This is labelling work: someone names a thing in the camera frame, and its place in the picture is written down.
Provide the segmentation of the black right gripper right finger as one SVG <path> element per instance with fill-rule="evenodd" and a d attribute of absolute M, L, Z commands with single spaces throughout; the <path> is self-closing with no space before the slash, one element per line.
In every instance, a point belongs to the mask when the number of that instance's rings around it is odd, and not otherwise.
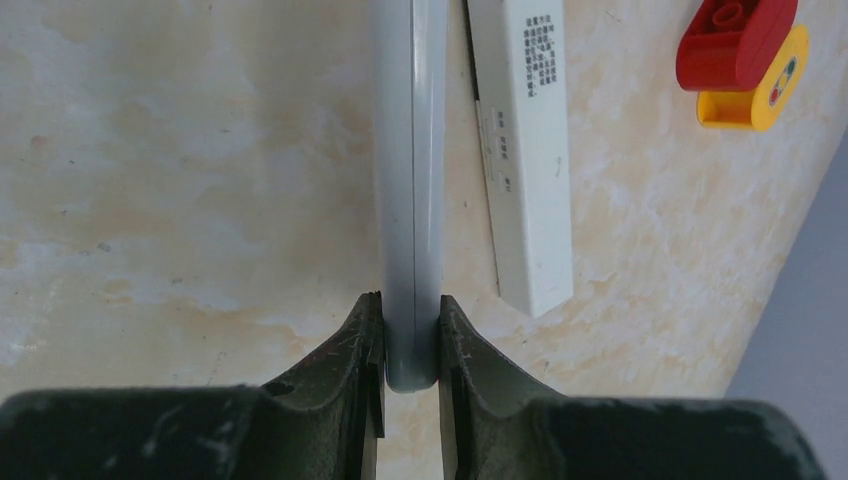
<path fill-rule="evenodd" d="M 440 311 L 448 479 L 822 479 L 797 425 L 751 400 L 566 396 Z"/>

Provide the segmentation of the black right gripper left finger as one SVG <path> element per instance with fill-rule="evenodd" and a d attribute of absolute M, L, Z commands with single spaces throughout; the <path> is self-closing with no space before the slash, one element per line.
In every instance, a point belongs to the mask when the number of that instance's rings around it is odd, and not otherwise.
<path fill-rule="evenodd" d="M 381 298 L 263 385 L 29 390 L 1 406 L 5 479 L 372 479 Z"/>

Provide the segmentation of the grey remote control with buttons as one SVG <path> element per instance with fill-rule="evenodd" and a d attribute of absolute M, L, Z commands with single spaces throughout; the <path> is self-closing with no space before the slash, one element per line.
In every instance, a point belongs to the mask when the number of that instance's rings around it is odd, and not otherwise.
<path fill-rule="evenodd" d="M 386 379 L 412 393 L 440 372 L 448 4 L 369 7 Z"/>

